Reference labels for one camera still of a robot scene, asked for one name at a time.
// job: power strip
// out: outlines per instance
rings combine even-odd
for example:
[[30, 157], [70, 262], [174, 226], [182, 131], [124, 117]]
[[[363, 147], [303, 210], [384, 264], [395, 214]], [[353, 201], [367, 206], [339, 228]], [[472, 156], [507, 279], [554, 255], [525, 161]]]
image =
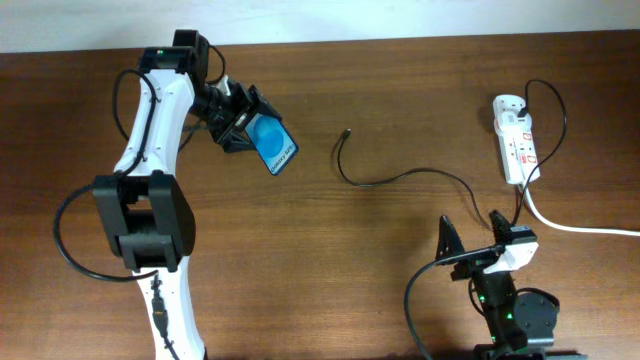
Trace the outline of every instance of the power strip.
[[[533, 168], [538, 165], [531, 133], [531, 115], [518, 117], [518, 113], [524, 106], [524, 99], [516, 95], [500, 95], [493, 101], [495, 115], [493, 126], [500, 140], [504, 175], [507, 183], [512, 185], [525, 182], [524, 174], [529, 176]], [[539, 177], [540, 170], [536, 169], [530, 181]]]

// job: white wall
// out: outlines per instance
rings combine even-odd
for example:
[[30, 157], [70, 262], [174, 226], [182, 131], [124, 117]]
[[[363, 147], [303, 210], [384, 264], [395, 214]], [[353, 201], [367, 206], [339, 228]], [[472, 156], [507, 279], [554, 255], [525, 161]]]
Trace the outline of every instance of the white wall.
[[0, 52], [640, 28], [640, 0], [0, 0]]

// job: black cable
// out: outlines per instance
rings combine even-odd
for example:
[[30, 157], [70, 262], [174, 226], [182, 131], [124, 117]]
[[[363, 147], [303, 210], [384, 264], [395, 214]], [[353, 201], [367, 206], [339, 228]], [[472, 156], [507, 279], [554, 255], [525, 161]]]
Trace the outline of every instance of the black cable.
[[422, 274], [424, 274], [427, 270], [431, 269], [436, 265], [448, 265], [448, 264], [456, 263], [462, 260], [466, 260], [468, 258], [478, 256], [478, 255], [482, 255], [484, 253], [498, 252], [501, 249], [504, 249], [504, 246], [493, 245], [490, 247], [472, 250], [462, 254], [451, 255], [445, 258], [441, 258], [439, 260], [432, 261], [427, 265], [423, 266], [422, 268], [420, 268], [420, 270], [418, 270], [415, 273], [415, 275], [413, 275], [411, 280], [409, 280], [409, 283], [407, 284], [407, 287], [404, 291], [404, 316], [407, 319], [407, 325], [409, 326], [409, 331], [411, 332], [411, 336], [413, 337], [413, 340], [416, 342], [416, 345], [418, 345], [418, 349], [420, 349], [422, 356], [424, 356], [426, 360], [433, 360], [433, 358], [431, 357], [431, 355], [429, 355], [429, 352], [427, 351], [424, 344], [420, 340], [420, 337], [418, 337], [418, 332], [416, 331], [415, 324], [411, 319], [411, 313], [409, 311], [409, 298], [411, 296], [411, 289], [413, 288], [413, 284], [415, 284], [416, 280], [418, 280], [418, 278]]
[[396, 180], [402, 179], [404, 177], [407, 177], [409, 175], [412, 174], [417, 174], [417, 173], [436, 173], [436, 174], [440, 174], [440, 175], [444, 175], [447, 176], [451, 179], [454, 179], [456, 181], [458, 181], [460, 184], [462, 184], [467, 191], [469, 192], [469, 195], [471, 195], [471, 203], [473, 204], [473, 209], [476, 212], [476, 215], [478, 216], [478, 219], [480, 219], [480, 222], [482, 223], [482, 225], [487, 228], [488, 230], [492, 230], [491, 226], [484, 220], [484, 218], [482, 217], [482, 215], [480, 215], [480, 210], [478, 210], [478, 204], [476, 204], [476, 198], [473, 195], [473, 191], [471, 190], [471, 187], [461, 178], [448, 173], [446, 171], [443, 170], [438, 170], [438, 169], [434, 169], [434, 168], [414, 168], [411, 170], [407, 170], [405, 172], [403, 172], [400, 175], [396, 175], [394, 177], [388, 178], [388, 179], [383, 179], [383, 180], [378, 180], [378, 181], [373, 181], [370, 183], [358, 183], [355, 182], [351, 179], [349, 179], [347, 177], [347, 175], [344, 173], [344, 171], [342, 170], [342, 161], [341, 161], [341, 155], [342, 155], [342, 147], [344, 146], [344, 143], [347, 141], [347, 139], [349, 138], [349, 135], [351, 135], [351, 129], [346, 129], [344, 131], [344, 133], [342, 133], [342, 137], [340, 138], [340, 147], [338, 148], [338, 170], [340, 171], [340, 175], [342, 176], [342, 178], [348, 182], [349, 184], [353, 185], [353, 186], [358, 186], [358, 187], [375, 187], [375, 186], [381, 186], [381, 185], [386, 185], [386, 184], [390, 184]]
[[224, 77], [224, 74], [227, 72], [227, 60], [225, 60], [224, 55], [222, 55], [220, 50], [218, 50], [218, 48], [215, 47], [215, 45], [209, 44], [209, 48], [215, 51], [216, 54], [218, 54], [218, 56], [220, 57], [220, 61], [222, 61], [222, 71], [220, 72], [220, 76], [218, 76], [215, 80], [207, 81], [207, 84], [212, 85], [212, 84], [216, 84], [218, 81], [222, 80], [222, 78]]
[[162, 281], [158, 279], [158, 275], [151, 281], [151, 290], [153, 290], [153, 299], [151, 299], [151, 308], [153, 309], [153, 324], [156, 326], [164, 347], [169, 350], [174, 360], [180, 360], [173, 348], [173, 342], [169, 340], [169, 312], [164, 305], [164, 299], [160, 296], [160, 285]]
[[563, 120], [563, 125], [562, 125], [562, 135], [560, 135], [560, 139], [558, 140], [558, 143], [556, 144], [556, 146], [553, 148], [553, 151], [551, 151], [551, 153], [549, 153], [549, 155], [547, 155], [547, 157], [545, 157], [542, 161], [540, 161], [538, 163], [538, 165], [536, 165], [533, 170], [531, 171], [531, 173], [529, 174], [529, 177], [527, 178], [527, 182], [524, 184], [524, 187], [522, 188], [522, 191], [520, 192], [520, 202], [518, 203], [518, 206], [516, 207], [516, 211], [515, 214], [513, 215], [513, 220], [511, 221], [511, 225], [515, 226], [516, 223], [518, 222], [518, 218], [520, 217], [520, 211], [522, 210], [522, 205], [524, 204], [524, 194], [525, 191], [527, 190], [527, 188], [529, 187], [529, 182], [531, 181], [531, 177], [533, 176], [533, 173], [540, 167], [542, 166], [542, 164], [544, 164], [547, 160], [549, 160], [555, 153], [556, 151], [558, 151], [558, 149], [560, 148], [560, 145], [562, 145], [562, 142], [564, 141], [564, 138], [567, 135], [567, 109], [564, 106], [564, 101], [562, 101], [562, 96], [560, 96], [560, 93], [558, 92], [558, 90], [553, 87], [553, 85], [551, 85], [550, 83], [544, 81], [544, 80], [540, 80], [540, 79], [531, 79], [529, 81], [527, 81], [527, 84], [524, 86], [524, 107], [520, 110], [520, 112], [518, 113], [518, 117], [524, 117], [529, 113], [529, 85], [531, 83], [534, 82], [539, 82], [541, 84], [546, 85], [549, 89], [551, 89], [551, 91], [553, 91], [553, 93], [556, 95], [556, 98], [558, 99], [558, 103], [560, 103], [560, 107], [562, 108], [562, 120]]
[[[130, 174], [135, 168], [136, 166], [138, 166], [138, 164], [140, 164], [140, 161], [142, 161], [142, 158], [144, 157], [144, 148], [147, 144], [147, 139], [149, 138], [149, 129], [151, 128], [151, 121], [153, 119], [153, 112], [155, 111], [156, 108], [156, 101], [158, 100], [158, 98], [156, 97], [156, 91], [153, 88], [153, 85], [151, 84], [151, 81], [149, 81], [149, 79], [147, 79], [147, 77], [140, 71], [138, 70], [134, 70], [134, 69], [127, 69], [124, 70], [123, 72], [121, 72], [118, 77], [116, 78], [116, 82], [113, 86], [113, 93], [114, 93], [114, 98], [117, 99], [117, 93], [118, 93], [118, 88], [120, 87], [120, 82], [122, 81], [122, 78], [127, 75], [127, 74], [135, 74], [138, 77], [140, 77], [149, 87], [150, 91], [151, 91], [151, 106], [149, 108], [149, 114], [147, 115], [147, 122], [145, 124], [144, 127], [144, 133], [142, 135], [142, 141], [140, 144], [140, 148], [138, 149], [138, 153], [136, 154], [136, 157], [133, 161], [133, 163], [131, 164], [131, 166], [129, 166], [129, 168], [127, 168], [125, 171], [119, 171], [116, 173], [116, 176], [118, 178], [123, 178], [125, 176], [127, 176], [128, 174]], [[116, 112], [114, 112], [114, 114], [117, 113], [117, 105], [114, 107], [114, 109], [116, 109]], [[87, 269], [86, 267], [80, 265], [77, 261], [75, 261], [73, 259], [73, 257], [71, 257], [71, 254], [69, 254], [69, 252], [67, 251], [67, 249], [65, 248], [64, 244], [62, 243], [62, 236], [60, 235], [60, 221], [62, 220], [62, 214], [64, 214], [64, 211], [67, 209], [67, 207], [74, 201], [76, 200], [80, 195], [89, 192], [90, 190], [93, 189], [93, 184], [89, 184], [89, 185], [85, 185], [83, 187], [81, 187], [80, 189], [74, 191], [71, 193], [71, 195], [69, 195], [63, 202], [62, 205], [60, 205], [60, 207], [58, 208], [58, 211], [56, 212], [56, 216], [53, 219], [53, 239], [56, 243], [56, 246], [58, 247], [58, 250], [60, 251], [60, 254], [62, 254], [62, 257], [76, 270], [78, 270], [81, 274], [89, 276], [93, 279], [96, 280], [103, 280], [103, 281], [111, 281], [111, 282], [127, 282], [127, 281], [137, 281], [137, 280], [141, 280], [141, 279], [145, 279], [148, 277], [151, 277], [155, 274], [157, 274], [158, 272], [156, 270], [151, 271], [149, 273], [143, 274], [143, 275], [136, 275], [136, 276], [113, 276], [113, 275], [105, 275], [105, 274], [101, 274], [92, 270]]]
[[164, 340], [164, 347], [169, 350], [173, 359], [180, 360], [180, 358], [178, 357], [178, 354], [176, 354], [176, 350], [173, 348], [173, 343], [169, 341], [169, 338], [163, 337], [162, 339]]
[[467, 290], [469, 291], [469, 300], [471, 300], [471, 304], [473, 305], [473, 308], [476, 309], [478, 314], [480, 314], [480, 315], [482, 315], [484, 317], [484, 312], [482, 311], [480, 306], [478, 306], [478, 304], [476, 303], [476, 299], [473, 297], [473, 293], [476, 290], [473, 289], [473, 279], [472, 278], [469, 279], [469, 286], [468, 286]]
[[62, 205], [60, 205], [60, 207], [58, 208], [58, 211], [56, 212], [56, 217], [53, 220], [53, 239], [55, 240], [56, 246], [58, 247], [58, 250], [60, 251], [60, 254], [62, 254], [62, 257], [76, 270], [78, 270], [81, 274], [86, 275], [90, 278], [96, 279], [96, 280], [104, 280], [104, 281], [111, 281], [111, 282], [127, 282], [127, 281], [137, 281], [137, 280], [141, 280], [141, 279], [145, 279], [148, 277], [151, 277], [155, 274], [158, 273], [158, 271], [154, 270], [150, 273], [147, 274], [143, 274], [143, 275], [136, 275], [136, 276], [113, 276], [113, 275], [105, 275], [105, 274], [101, 274], [92, 270], [87, 269], [86, 267], [80, 265], [77, 261], [75, 261], [73, 259], [73, 257], [71, 257], [71, 254], [69, 254], [69, 252], [67, 251], [67, 249], [65, 248], [64, 244], [62, 243], [62, 237], [60, 235], [60, 220], [62, 219], [62, 214], [64, 213], [64, 211], [66, 210], [66, 208], [78, 197], [80, 197], [80, 195], [87, 193], [89, 191], [91, 191], [93, 189], [93, 184], [89, 184], [89, 185], [85, 185], [83, 187], [81, 187], [80, 189], [74, 191], [73, 193], [71, 193], [71, 195], [69, 195], [64, 202], [62, 203]]
[[[116, 102], [114, 102], [114, 104], [117, 104], [120, 82], [122, 82], [122, 78], [125, 77], [125, 75], [127, 74], [137, 75], [147, 84], [147, 86], [149, 87], [149, 91], [151, 92], [151, 99], [150, 99], [151, 106], [149, 108], [149, 113], [147, 114], [147, 121], [144, 125], [144, 132], [142, 133], [142, 141], [140, 142], [138, 153], [136, 154], [136, 157], [133, 160], [133, 163], [131, 164], [131, 166], [129, 166], [129, 168], [127, 168], [125, 171], [117, 173], [118, 174], [117, 176], [120, 178], [123, 178], [129, 175], [138, 166], [138, 164], [140, 164], [140, 161], [142, 161], [142, 159], [144, 158], [144, 149], [147, 146], [147, 140], [149, 139], [149, 130], [151, 129], [151, 121], [153, 120], [153, 113], [156, 110], [156, 102], [158, 101], [158, 97], [156, 96], [156, 90], [153, 87], [153, 84], [151, 84], [151, 81], [149, 81], [149, 79], [142, 72], [135, 69], [127, 69], [122, 71], [118, 75], [118, 77], [116, 78], [116, 82], [113, 85], [113, 94], [114, 94], [113, 97], [114, 99], [116, 99]], [[117, 105], [114, 105], [114, 115], [117, 116]]]

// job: black connector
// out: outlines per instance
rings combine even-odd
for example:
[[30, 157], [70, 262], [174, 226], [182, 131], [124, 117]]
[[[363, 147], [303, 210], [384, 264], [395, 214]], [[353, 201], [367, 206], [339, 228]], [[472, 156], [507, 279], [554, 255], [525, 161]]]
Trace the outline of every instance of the black connector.
[[529, 113], [529, 106], [525, 106], [522, 109], [520, 109], [520, 111], [518, 112], [518, 117], [523, 118], [527, 116], [528, 113]]
[[151, 300], [151, 307], [153, 308], [153, 324], [158, 329], [160, 336], [166, 338], [169, 334], [167, 329], [169, 328], [169, 315], [167, 309], [164, 307], [164, 300], [160, 297], [160, 284], [162, 282], [158, 280], [156, 275], [151, 283], [151, 289], [153, 289], [153, 299]]
[[178, 354], [176, 354], [176, 351], [173, 349], [173, 342], [169, 340], [169, 313], [167, 313], [167, 309], [164, 306], [164, 300], [160, 297], [160, 285], [162, 285], [162, 281], [160, 281], [158, 275], [156, 275], [151, 282], [151, 289], [153, 290], [153, 299], [151, 299], [153, 324], [156, 326], [156, 329], [158, 329], [160, 337], [164, 340], [165, 349], [169, 350], [175, 360], [179, 360]]

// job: wood grain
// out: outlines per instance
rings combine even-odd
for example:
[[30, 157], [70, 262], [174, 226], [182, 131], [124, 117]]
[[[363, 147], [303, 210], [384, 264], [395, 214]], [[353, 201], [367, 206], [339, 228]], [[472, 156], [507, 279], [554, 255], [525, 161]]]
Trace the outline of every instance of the wood grain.
[[[511, 214], [491, 101], [522, 94], [527, 79], [557, 86], [569, 135], [532, 188], [549, 219], [640, 228], [640, 33], [451, 37], [226, 46], [228, 72], [255, 83], [284, 115], [301, 151], [271, 177], [255, 153], [225, 155], [198, 134], [178, 180], [196, 216], [190, 269], [200, 334], [212, 358], [338, 359], [415, 354], [404, 287], [435, 253], [438, 217], [468, 249], [491, 243], [464, 189], [437, 175], [393, 186], [342, 182], [332, 149], [349, 127], [355, 179], [415, 166], [453, 172], [480, 209]], [[135, 284], [85, 278], [53, 244], [53, 214], [73, 189], [112, 170], [124, 142], [113, 125], [115, 75], [139, 50], [0, 55], [0, 358], [150, 359], [152, 338]], [[212, 58], [212, 72], [217, 72]], [[553, 97], [532, 88], [539, 155], [560, 134]], [[120, 95], [131, 119], [135, 80]], [[545, 227], [541, 248], [516, 273], [562, 301], [556, 349], [594, 359], [640, 353], [640, 243]], [[86, 266], [125, 274], [108, 250], [91, 199], [74, 204], [63, 236]], [[489, 340], [466, 284], [445, 269], [413, 293], [418, 330], [446, 354]]]

